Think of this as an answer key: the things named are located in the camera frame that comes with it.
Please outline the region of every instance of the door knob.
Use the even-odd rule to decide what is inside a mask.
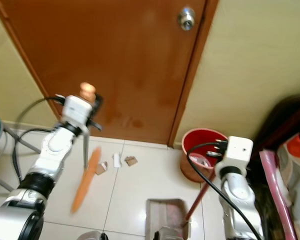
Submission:
[[[190,7],[185,7],[178,15],[178,23],[180,27],[189,31],[195,25],[195,11]]]

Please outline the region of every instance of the door frame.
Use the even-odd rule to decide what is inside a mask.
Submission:
[[[201,55],[203,54],[203,50],[208,38],[209,30],[217,9],[219,0],[205,0],[205,6],[202,13],[201,22],[199,23],[198,33],[196,35],[194,47],[192,50],[191,59],[188,65],[188,69],[185,75],[185,80],[183,83],[183,88],[181,92],[181,96],[179,99],[179,104],[176,109],[169,141],[168,147],[173,147],[174,141],[178,132],[178,128],[186,109],[186,104],[188,100],[188,96],[194,82],[197,68],[201,59]]]
[[[185,108],[186,108],[186,104],[187,104],[188,96],[189,96],[189,93],[191,90],[191,86],[194,82],[197,68],[198,68],[198,65],[199,65],[199,62],[201,59],[201,55],[203,53],[204,46],[205,46],[207,38],[208,38],[209,30],[210,30],[210,27],[211,27],[211,24],[212,24],[212,21],[213,21],[213,18],[214,18],[216,9],[217,9],[218,2],[219,2],[219,0],[205,0],[205,5],[204,5],[201,20],[199,22],[198,32],[197,32],[197,35],[195,38],[195,43],[194,43],[194,46],[192,49],[190,62],[189,62],[188,68],[187,68],[187,72],[186,72],[185,80],[184,80],[183,87],[181,90],[181,95],[179,98],[177,110],[176,110],[175,117],[173,120],[170,137],[167,142],[167,145],[169,147],[173,147],[173,144],[174,144],[174,141],[175,141],[175,138],[177,135],[177,131],[178,131],[182,116],[184,114]],[[32,75],[37,86],[39,87],[40,91],[42,92],[43,96],[48,97],[48,92],[45,90],[43,84],[41,83],[41,81],[39,79],[39,76],[37,75],[34,67],[32,66],[25,51],[23,50],[22,45],[18,40],[18,36],[15,33],[15,31],[9,21],[9,16],[6,13],[1,2],[0,2],[0,19],[1,19],[1,22],[3,23],[5,29],[7,30],[10,38],[12,39],[12,42],[14,43],[17,51],[19,52],[22,60],[24,61],[25,65],[27,66],[30,74]],[[60,114],[58,113],[56,106],[50,101],[48,102],[48,104],[51,107],[55,116],[58,119],[60,119]]]

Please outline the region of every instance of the dustpan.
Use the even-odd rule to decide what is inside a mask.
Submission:
[[[191,236],[191,222],[186,222],[187,212],[186,203],[181,199],[148,199],[145,240],[153,240],[158,231],[167,228],[171,229],[170,233],[175,232],[175,239],[182,237],[187,240]]]

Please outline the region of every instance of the pink object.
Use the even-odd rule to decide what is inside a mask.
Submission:
[[[268,182],[272,198],[274,200],[276,209],[280,216],[285,239],[297,240],[295,229],[291,221],[288,208],[285,204],[284,198],[282,197],[282,194],[278,186],[277,177],[276,177],[275,153],[273,151],[263,150],[260,151],[259,154],[264,169],[266,181]]]
[[[217,139],[219,140],[226,140],[227,137],[223,135],[222,133],[211,130],[208,128],[195,128],[190,131],[188,131],[182,139],[182,149],[183,154],[181,156],[180,161],[180,168],[183,173],[183,175],[197,183],[203,183],[204,180],[195,172],[195,170],[191,167],[187,160],[187,152],[194,146],[198,144],[204,144],[204,143],[210,143],[215,142]],[[215,152],[216,149],[213,145],[203,146],[201,148],[196,149],[192,154],[195,156],[202,156],[207,161],[207,165],[200,164],[196,161],[193,161],[193,163],[196,165],[196,167],[204,174],[207,178],[212,176],[212,172],[214,171],[214,166],[216,163],[216,159],[214,157],[206,156],[207,151],[213,151]]]

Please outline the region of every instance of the wire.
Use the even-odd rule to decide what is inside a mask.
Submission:
[[[37,101],[34,101],[33,103],[31,103],[29,106],[27,106],[20,114],[19,116],[17,117],[16,121],[15,121],[15,125],[14,125],[14,131],[15,131],[15,134],[18,135],[18,131],[19,131],[19,125],[20,125],[20,122],[22,120],[22,118],[34,107],[36,106],[37,104],[39,103],[42,103],[44,101],[48,101],[48,100],[56,100],[56,101],[60,101],[61,100],[61,97],[60,96],[49,96],[49,97],[44,97],[44,98],[41,98]],[[21,183],[22,181],[22,177],[21,177],[21,174],[20,174],[20,170],[19,170],[19,164],[18,164],[18,155],[17,155],[17,149],[16,149],[16,145],[19,141],[20,137],[16,138],[14,140],[14,148],[13,148],[13,152],[12,152],[12,163],[13,163],[13,167],[14,167],[14,170],[15,170],[15,173],[18,177],[18,180],[19,180],[19,183]]]
[[[4,131],[4,135],[5,135],[5,143],[4,143],[2,151],[0,152],[0,157],[5,152],[5,150],[7,148],[7,145],[8,145],[8,136],[7,136],[7,133],[5,131]]]
[[[186,158],[188,159],[188,162],[190,163],[191,167],[196,171],[196,173],[213,189],[215,190],[220,197],[222,197],[245,221],[245,223],[248,225],[248,227],[251,229],[253,234],[256,236],[258,240],[263,240],[257,230],[254,228],[254,226],[251,224],[251,222],[247,219],[247,217],[244,215],[244,213],[222,192],[220,191],[216,185],[214,185],[205,175],[203,175],[199,169],[196,167],[196,165],[193,163],[193,161],[190,159],[190,154],[201,147],[208,146],[208,145],[215,145],[218,146],[218,142],[207,142],[207,143],[202,143],[198,144],[194,147],[192,147],[186,154]]]
[[[14,170],[16,172],[16,175],[18,177],[18,180],[19,180],[19,183],[21,184],[21,181],[22,181],[22,176],[21,176],[21,173],[19,171],[19,161],[18,161],[18,158],[17,158],[17,144],[19,142],[19,140],[27,133],[30,133],[30,132],[34,132],[34,131],[38,131],[38,132],[45,132],[45,133],[51,133],[52,130],[50,129],[44,129],[44,128],[31,128],[31,129],[28,129],[26,131],[24,131],[17,139],[17,141],[15,141],[14,143],[14,147],[13,147],[13,152],[12,152],[12,160],[13,160],[13,166],[14,166]]]

